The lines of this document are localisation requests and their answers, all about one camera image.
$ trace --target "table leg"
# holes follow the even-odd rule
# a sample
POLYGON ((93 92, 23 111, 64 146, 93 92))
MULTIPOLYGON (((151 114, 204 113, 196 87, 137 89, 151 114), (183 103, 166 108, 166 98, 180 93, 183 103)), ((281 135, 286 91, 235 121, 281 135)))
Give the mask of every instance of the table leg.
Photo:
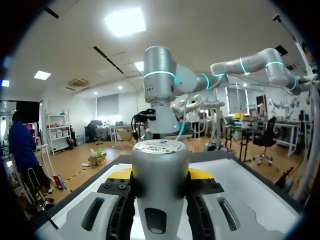
POLYGON ((230 137, 229 140, 230 140, 230 149, 231 149, 231 144, 232 144, 232 133, 231 133, 231 129, 230 129, 230 136, 229 136, 229 137, 230 137))
POLYGON ((288 150, 288 157, 290 157, 294 151, 292 151, 294 147, 294 135, 295 135, 295 127, 291 128, 291 136, 290 136, 290 145, 289 145, 289 150, 288 150))
POLYGON ((241 133, 241 142, 240 142, 240 156, 239 156, 239 159, 240 159, 240 161, 241 161, 241 156, 242 156, 242 147, 243 147, 243 140, 244 140, 244 138, 243 138, 243 136, 242 136, 242 133, 241 133))
POLYGON ((244 163, 246 162, 246 158, 247 158, 248 142, 249 142, 249 134, 247 134, 245 137, 245 149, 244 149, 244 159, 243 159, 244 163))
POLYGON ((228 141, 228 128, 225 128, 225 144, 224 147, 227 147, 227 141, 228 141))
MULTIPOLYGON (((46 156, 48 158, 48 162, 49 162, 49 165, 50 165, 50 168, 51 168, 51 171, 52 171, 52 175, 55 175, 55 171, 54 171, 54 168, 52 167, 52 164, 51 164, 51 160, 50 160, 50 156, 49 156, 49 152, 48 152, 48 148, 45 147, 45 152, 46 152, 46 156)), ((48 177, 54 182, 55 180, 49 176, 49 172, 48 172, 48 169, 47 169, 47 166, 46 166, 46 161, 44 159, 44 156, 43 156, 43 153, 42 153, 42 149, 41 149, 41 157, 43 159, 43 163, 44 163, 44 167, 46 169, 46 172, 48 174, 48 177)))

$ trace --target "ceiling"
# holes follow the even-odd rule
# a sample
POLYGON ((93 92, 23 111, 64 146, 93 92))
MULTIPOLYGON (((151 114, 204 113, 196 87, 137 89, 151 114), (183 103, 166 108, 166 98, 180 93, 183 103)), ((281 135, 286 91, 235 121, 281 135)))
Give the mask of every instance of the ceiling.
POLYGON ((8 115, 16 110, 17 103, 15 101, 0 101, 0 114, 8 115))
MULTIPOLYGON (((10 61, 7 95, 63 90, 76 78, 91 83, 88 90, 73 93, 83 98, 141 90, 143 72, 134 63, 143 61, 145 49, 153 45, 166 46, 177 63, 195 73, 210 73, 213 63, 279 45, 288 51, 283 56, 285 64, 303 63, 292 38, 272 21, 280 11, 266 0, 57 0, 49 8, 59 18, 43 12, 24 36, 10 61), (141 8, 146 31, 112 35, 104 18, 134 7, 141 8), (34 79, 38 70, 52 75, 47 80, 34 79)), ((265 71, 250 77, 268 83, 265 71)))

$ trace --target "white cylinder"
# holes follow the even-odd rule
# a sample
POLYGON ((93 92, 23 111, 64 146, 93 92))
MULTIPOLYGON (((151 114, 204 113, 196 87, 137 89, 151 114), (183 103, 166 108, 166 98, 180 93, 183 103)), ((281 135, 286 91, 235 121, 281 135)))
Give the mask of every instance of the white cylinder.
POLYGON ((188 148, 173 140, 146 140, 132 149, 132 172, 146 240, 177 239, 189 171, 188 148))

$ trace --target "black chair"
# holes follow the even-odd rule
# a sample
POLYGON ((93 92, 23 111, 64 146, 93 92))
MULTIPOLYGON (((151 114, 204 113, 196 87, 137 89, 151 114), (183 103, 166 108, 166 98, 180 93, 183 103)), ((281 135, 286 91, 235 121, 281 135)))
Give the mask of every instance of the black chair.
POLYGON ((256 156, 256 158, 260 158, 258 165, 261 164, 263 159, 269 160, 269 166, 272 165, 273 158, 271 156, 266 155, 266 150, 268 147, 271 147, 274 144, 276 144, 276 134, 274 132, 275 123, 276 118, 273 117, 268 121, 268 125, 263 134, 257 134, 256 132, 254 133, 253 144, 264 147, 264 152, 256 156))
POLYGON ((94 143, 96 141, 96 128, 92 126, 85 126, 85 143, 94 143))

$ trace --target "metal frame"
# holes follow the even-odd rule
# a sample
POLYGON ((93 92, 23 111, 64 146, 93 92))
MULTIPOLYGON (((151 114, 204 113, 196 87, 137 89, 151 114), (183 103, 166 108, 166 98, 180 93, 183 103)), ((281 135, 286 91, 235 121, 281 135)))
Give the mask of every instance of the metal frame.
POLYGON ((276 144, 289 147, 287 156, 290 157, 297 149, 298 146, 298 138, 299 138, 299 132, 301 131, 301 125, 300 123, 297 124, 284 124, 284 123, 275 123, 274 126, 278 127, 285 127, 285 128, 291 128, 291 134, 290 134, 290 142, 283 141, 280 139, 276 139, 276 144))
POLYGON ((71 141, 71 128, 70 128, 70 115, 69 115, 69 109, 66 110, 67 111, 67 114, 63 114, 63 115, 54 115, 54 114, 50 114, 50 113, 46 113, 45 114, 45 131, 46 131, 46 138, 48 140, 48 143, 49 143, 49 147, 50 147, 50 152, 55 155, 55 152, 57 151, 60 151, 60 150, 63 150, 63 149, 66 149, 69 147, 69 144, 66 144, 62 147, 59 147, 58 149, 55 149, 55 146, 53 144, 53 141, 55 140, 58 140, 58 139, 64 139, 64 138, 68 138, 69 141, 71 141), (50 127, 50 118, 61 118, 63 117, 63 123, 65 124, 65 126, 63 127, 50 127), (53 129, 68 129, 69 130, 69 133, 70 135, 68 136, 63 136, 61 138, 51 138, 51 133, 52 133, 52 130, 53 129))

